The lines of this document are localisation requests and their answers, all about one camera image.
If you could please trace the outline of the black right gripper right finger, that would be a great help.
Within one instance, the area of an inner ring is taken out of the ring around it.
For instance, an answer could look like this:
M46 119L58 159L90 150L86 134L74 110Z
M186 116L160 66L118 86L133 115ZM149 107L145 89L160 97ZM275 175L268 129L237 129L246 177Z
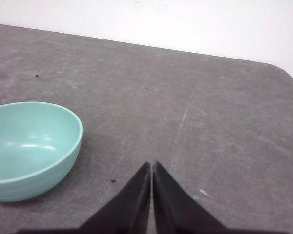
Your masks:
M153 165L153 200L159 234L214 234L228 230L189 196L158 161Z

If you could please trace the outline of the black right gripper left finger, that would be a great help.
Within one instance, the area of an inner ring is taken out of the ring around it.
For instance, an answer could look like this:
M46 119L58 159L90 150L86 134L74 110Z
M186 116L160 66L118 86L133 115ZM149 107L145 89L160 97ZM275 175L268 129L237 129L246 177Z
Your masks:
M120 192L81 227L82 234L145 234L150 209L150 164L144 163Z

